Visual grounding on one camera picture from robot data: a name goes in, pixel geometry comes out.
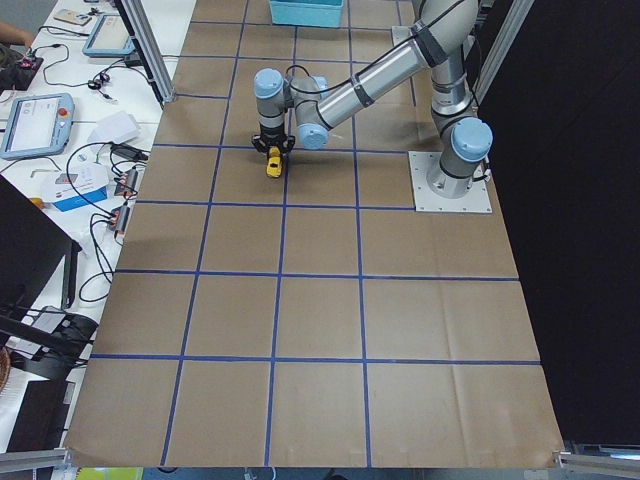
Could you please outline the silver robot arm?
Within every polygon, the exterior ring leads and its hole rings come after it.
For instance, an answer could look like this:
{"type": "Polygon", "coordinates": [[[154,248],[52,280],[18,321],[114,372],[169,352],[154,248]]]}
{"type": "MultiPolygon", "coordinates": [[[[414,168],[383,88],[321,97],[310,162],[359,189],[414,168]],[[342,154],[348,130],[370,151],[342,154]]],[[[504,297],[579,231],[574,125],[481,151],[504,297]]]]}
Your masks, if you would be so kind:
{"type": "Polygon", "coordinates": [[[254,77],[260,131],[254,148],[267,158],[266,173],[277,178],[294,145],[323,148],[330,131],[422,70],[431,72],[431,112],[444,145],[426,175],[435,194],[457,199],[478,181],[475,171],[491,148],[490,127],[474,117],[466,84],[463,43],[479,12],[474,0],[416,1],[408,36],[341,83],[323,78],[259,70],[254,77]]]}

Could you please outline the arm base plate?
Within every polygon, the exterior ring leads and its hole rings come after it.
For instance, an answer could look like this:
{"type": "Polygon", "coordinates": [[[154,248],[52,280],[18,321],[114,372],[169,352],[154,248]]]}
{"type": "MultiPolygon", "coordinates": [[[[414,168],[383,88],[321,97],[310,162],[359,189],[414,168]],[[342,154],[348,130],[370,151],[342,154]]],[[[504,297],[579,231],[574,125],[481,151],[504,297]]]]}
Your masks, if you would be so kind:
{"type": "Polygon", "coordinates": [[[474,181],[480,166],[468,179],[448,176],[440,165],[440,152],[409,151],[415,210],[423,213],[491,214],[485,180],[474,181]]]}
{"type": "Polygon", "coordinates": [[[428,49],[425,35],[420,36],[412,27],[407,26],[393,26],[391,35],[395,49],[404,46],[413,47],[429,67],[436,65],[435,58],[428,49]]]}

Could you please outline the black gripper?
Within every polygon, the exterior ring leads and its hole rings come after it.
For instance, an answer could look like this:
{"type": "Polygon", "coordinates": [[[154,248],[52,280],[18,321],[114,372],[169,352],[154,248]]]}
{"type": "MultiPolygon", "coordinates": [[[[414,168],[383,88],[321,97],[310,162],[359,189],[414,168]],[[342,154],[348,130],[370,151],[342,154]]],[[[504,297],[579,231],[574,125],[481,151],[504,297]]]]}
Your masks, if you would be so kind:
{"type": "Polygon", "coordinates": [[[289,160],[295,141],[296,138],[293,135],[286,134],[268,135],[260,133],[251,137],[253,147],[260,152],[265,164],[269,163],[269,150],[271,148],[278,148],[282,162],[286,163],[289,160]]]}

